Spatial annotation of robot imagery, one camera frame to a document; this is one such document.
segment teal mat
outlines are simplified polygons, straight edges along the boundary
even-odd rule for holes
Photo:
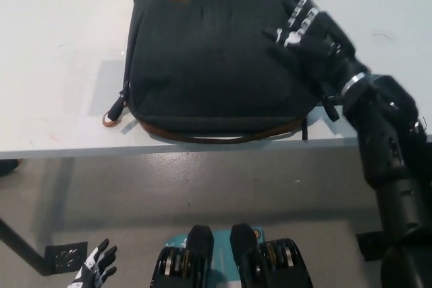
[[[262,227],[253,227],[258,242],[264,242]],[[215,245],[211,271],[207,277],[207,288],[241,288],[240,275],[238,274],[234,257],[232,256],[230,243],[231,230],[213,231]],[[186,247],[187,234],[178,235],[168,240],[165,246]]]

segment metal ring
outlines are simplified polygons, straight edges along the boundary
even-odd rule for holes
[[[352,77],[351,79],[348,80],[348,82],[345,84],[345,86],[342,88],[342,91],[340,92],[340,94],[343,96],[345,96],[346,92],[355,84],[357,83],[359,80],[363,79],[366,76],[366,73],[364,72],[360,72],[359,74],[355,75],[354,77]]]
[[[119,121],[119,120],[117,120],[117,121],[112,121],[112,120],[110,120],[110,119],[108,118],[108,112],[107,112],[107,113],[103,116],[103,118],[102,118],[102,124],[103,124],[105,127],[114,127],[114,126],[117,125],[118,121]]]

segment white table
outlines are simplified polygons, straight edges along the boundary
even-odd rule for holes
[[[354,41],[358,56],[391,74],[432,123],[430,0],[315,0]],[[322,108],[301,134],[237,146],[159,141],[126,115],[105,128],[101,117],[122,85],[132,0],[0,0],[0,159],[339,146],[355,144],[342,119]]]

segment concrete floor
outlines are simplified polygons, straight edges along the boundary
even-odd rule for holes
[[[0,178],[0,217],[38,251],[108,237],[118,272],[104,285],[148,287],[163,242],[193,224],[250,222],[267,239],[293,238],[315,288],[375,288],[379,262],[364,263],[355,233],[380,228],[356,148],[288,152],[148,154],[35,159]],[[0,243],[2,288],[66,288]]]

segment backpack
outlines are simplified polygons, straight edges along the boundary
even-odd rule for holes
[[[300,126],[306,139],[320,94],[298,77],[295,56],[282,65],[262,35],[290,14],[282,0],[134,0],[123,89],[104,125],[127,106],[169,140],[236,144]]]

